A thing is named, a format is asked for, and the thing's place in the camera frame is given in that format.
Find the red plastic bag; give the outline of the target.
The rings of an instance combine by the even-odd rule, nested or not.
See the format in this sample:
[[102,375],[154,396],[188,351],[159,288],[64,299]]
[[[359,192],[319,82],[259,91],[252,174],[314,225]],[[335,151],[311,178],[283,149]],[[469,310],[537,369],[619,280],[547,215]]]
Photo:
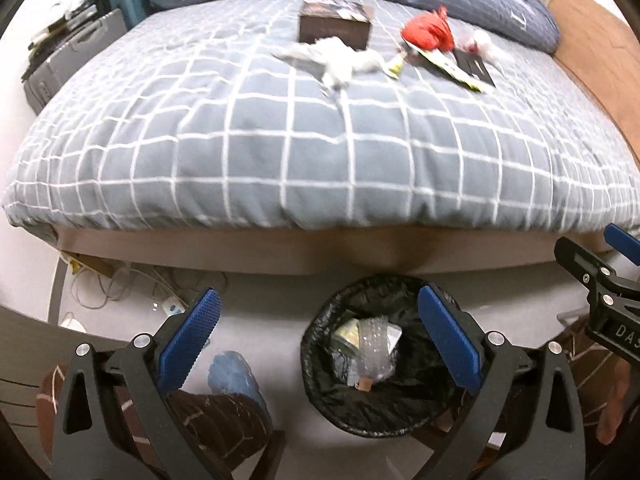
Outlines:
[[400,33],[401,38],[421,50],[452,51],[454,36],[447,18],[446,6],[439,6],[435,11],[423,12],[405,24]]

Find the yellow white snack wrapper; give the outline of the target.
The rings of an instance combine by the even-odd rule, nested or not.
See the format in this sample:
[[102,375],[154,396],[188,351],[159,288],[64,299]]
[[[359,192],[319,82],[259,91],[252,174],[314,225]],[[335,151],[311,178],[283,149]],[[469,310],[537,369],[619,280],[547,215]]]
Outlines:
[[447,58],[439,50],[427,51],[420,49],[415,46],[411,42],[406,42],[407,49],[412,54],[417,54],[421,58],[423,58],[426,62],[437,67],[439,70],[447,74],[451,79],[460,82],[465,87],[468,87],[471,90],[477,92],[491,92],[494,86],[492,84],[488,84],[487,82],[481,81],[475,76],[469,75],[465,73],[462,68],[458,66],[457,63],[451,61],[450,58]]

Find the blue slipper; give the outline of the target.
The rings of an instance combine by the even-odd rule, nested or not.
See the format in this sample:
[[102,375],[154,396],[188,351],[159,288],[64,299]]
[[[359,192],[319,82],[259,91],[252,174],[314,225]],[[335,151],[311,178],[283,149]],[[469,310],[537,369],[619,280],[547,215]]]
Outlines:
[[213,394],[239,394],[246,396],[259,406],[259,411],[271,420],[258,382],[242,354],[235,351],[218,353],[208,370],[207,383]]

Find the grey hard suitcase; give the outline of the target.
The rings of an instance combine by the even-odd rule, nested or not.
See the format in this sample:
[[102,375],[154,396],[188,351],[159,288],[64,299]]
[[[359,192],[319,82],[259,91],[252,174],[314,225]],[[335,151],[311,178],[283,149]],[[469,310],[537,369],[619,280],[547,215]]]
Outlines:
[[81,27],[35,68],[29,68],[23,77],[23,90],[35,114],[42,112],[73,74],[126,32],[122,11],[116,9]]

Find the wooden headboard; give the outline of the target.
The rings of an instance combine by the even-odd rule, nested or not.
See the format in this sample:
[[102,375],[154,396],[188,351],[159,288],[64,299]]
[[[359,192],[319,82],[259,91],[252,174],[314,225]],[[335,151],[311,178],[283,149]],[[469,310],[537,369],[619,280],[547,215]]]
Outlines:
[[593,0],[550,0],[561,41],[555,61],[597,101],[639,154],[639,43],[631,28]]

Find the wooden bed frame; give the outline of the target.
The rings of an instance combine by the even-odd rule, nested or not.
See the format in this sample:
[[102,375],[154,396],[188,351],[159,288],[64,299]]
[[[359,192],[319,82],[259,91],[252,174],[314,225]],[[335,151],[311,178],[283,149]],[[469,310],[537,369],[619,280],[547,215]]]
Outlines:
[[553,260],[558,234],[425,226],[302,231],[171,229],[136,232],[56,226],[63,252],[230,273],[307,275],[329,270],[430,274]]

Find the white crumpled tissue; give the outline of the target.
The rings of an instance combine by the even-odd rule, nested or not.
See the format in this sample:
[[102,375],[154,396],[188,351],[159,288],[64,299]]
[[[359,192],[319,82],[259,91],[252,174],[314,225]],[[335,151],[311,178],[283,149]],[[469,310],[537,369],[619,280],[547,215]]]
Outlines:
[[287,44],[273,50],[271,55],[281,61],[320,70],[320,82],[326,93],[348,87],[356,74],[390,74],[380,52],[371,49],[354,50],[335,36],[319,39],[313,44]]

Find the grey checked bed mattress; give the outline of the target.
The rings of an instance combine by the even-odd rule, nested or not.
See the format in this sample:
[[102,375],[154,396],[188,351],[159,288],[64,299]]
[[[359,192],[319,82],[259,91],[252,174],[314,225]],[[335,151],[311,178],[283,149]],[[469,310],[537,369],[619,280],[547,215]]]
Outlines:
[[140,231],[423,224],[592,232],[639,225],[639,170],[547,53],[493,36],[495,88],[434,68],[328,96],[286,62],[303,0],[157,13],[36,118],[3,208],[14,226]]

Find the dark brown snack box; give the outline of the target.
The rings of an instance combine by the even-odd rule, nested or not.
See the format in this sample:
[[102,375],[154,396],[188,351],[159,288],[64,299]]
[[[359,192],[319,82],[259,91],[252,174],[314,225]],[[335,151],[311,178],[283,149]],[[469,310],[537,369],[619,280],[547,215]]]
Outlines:
[[337,37],[347,47],[366,50],[372,21],[370,6],[350,0],[304,0],[298,14],[297,41],[314,44]]

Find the teal suitcase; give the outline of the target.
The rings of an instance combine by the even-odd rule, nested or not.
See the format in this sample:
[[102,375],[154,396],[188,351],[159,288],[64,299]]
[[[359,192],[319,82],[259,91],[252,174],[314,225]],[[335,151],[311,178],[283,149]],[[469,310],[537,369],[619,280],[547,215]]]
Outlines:
[[133,29],[154,13],[149,0],[108,0],[113,10],[122,12],[125,25]]

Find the black lined trash bin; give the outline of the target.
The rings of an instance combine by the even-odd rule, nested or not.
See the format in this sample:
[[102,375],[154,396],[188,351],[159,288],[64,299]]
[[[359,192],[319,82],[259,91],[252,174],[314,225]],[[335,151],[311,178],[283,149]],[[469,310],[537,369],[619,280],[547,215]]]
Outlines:
[[[326,300],[308,325],[300,343],[305,393],[338,429],[364,438],[396,438],[459,407],[462,389],[418,315],[418,295],[428,284],[400,274],[362,278]],[[363,392],[334,372],[331,336],[348,318],[377,316],[388,318],[402,334],[394,351],[394,374]]]

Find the small yellow wrapper strip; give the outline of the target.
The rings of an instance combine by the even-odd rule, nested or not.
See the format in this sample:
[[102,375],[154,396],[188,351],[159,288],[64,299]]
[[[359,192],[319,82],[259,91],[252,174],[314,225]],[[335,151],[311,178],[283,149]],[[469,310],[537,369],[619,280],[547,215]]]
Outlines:
[[398,79],[404,69],[405,58],[406,56],[403,53],[398,53],[388,61],[385,61],[382,66],[384,74],[390,78]]

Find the clear pinkish plastic wrap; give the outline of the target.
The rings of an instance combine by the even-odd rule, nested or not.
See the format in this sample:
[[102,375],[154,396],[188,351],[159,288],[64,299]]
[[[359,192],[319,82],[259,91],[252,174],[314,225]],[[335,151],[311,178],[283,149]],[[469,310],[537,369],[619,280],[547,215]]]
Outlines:
[[456,47],[464,52],[479,55],[481,58],[490,58],[494,45],[490,36],[483,29],[467,29],[454,40]]

